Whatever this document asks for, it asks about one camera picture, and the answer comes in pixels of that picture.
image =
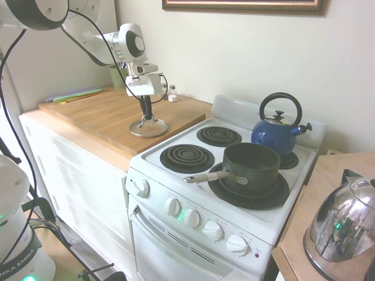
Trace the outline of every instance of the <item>green light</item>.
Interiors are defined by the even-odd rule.
[[[186,210],[182,210],[182,211],[181,211],[180,215],[178,216],[178,220],[179,220],[179,221],[182,220],[185,211],[186,211]]]
[[[23,281],[36,281],[36,279],[33,276],[26,276]]]

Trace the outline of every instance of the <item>kettle spout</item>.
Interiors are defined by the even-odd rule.
[[[310,123],[307,123],[307,125],[300,125],[297,126],[296,128],[293,128],[291,130],[292,135],[294,136],[299,136],[302,135],[303,133],[307,132],[307,130],[312,131],[312,126]]]

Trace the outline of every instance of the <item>stove knob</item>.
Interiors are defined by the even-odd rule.
[[[202,230],[204,234],[208,238],[213,239],[214,241],[220,240],[221,237],[223,236],[223,230],[220,226],[220,224],[214,222],[214,221],[209,221],[205,226],[204,229]]]
[[[234,253],[237,256],[243,256],[246,254],[248,245],[244,238],[233,235],[229,237],[227,241],[227,250]]]
[[[176,198],[169,198],[165,203],[165,213],[167,215],[175,216],[180,213],[181,205]]]
[[[183,224],[187,227],[196,228],[200,223],[199,213],[196,210],[186,210],[183,215]]]
[[[146,180],[133,180],[129,184],[128,191],[130,194],[145,198],[150,192],[150,185]]]

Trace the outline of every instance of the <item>oven door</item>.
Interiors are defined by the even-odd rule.
[[[129,214],[140,281],[257,281],[138,206]]]

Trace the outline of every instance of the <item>electric kettle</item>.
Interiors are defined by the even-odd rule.
[[[350,170],[343,179],[307,229],[304,250],[327,280],[375,280],[369,276],[375,259],[375,179]]]
[[[265,106],[277,98],[286,98],[291,100],[297,108],[297,117],[293,124],[284,124],[282,122],[283,111],[276,110],[274,118],[266,118],[264,114]],[[277,152],[280,157],[286,156],[293,151],[296,143],[296,136],[312,130],[312,126],[308,123],[306,126],[300,125],[302,120],[302,107],[298,100],[291,94],[285,92],[275,92],[267,96],[260,105],[259,115],[261,121],[258,122],[251,134],[251,142],[264,145]]]

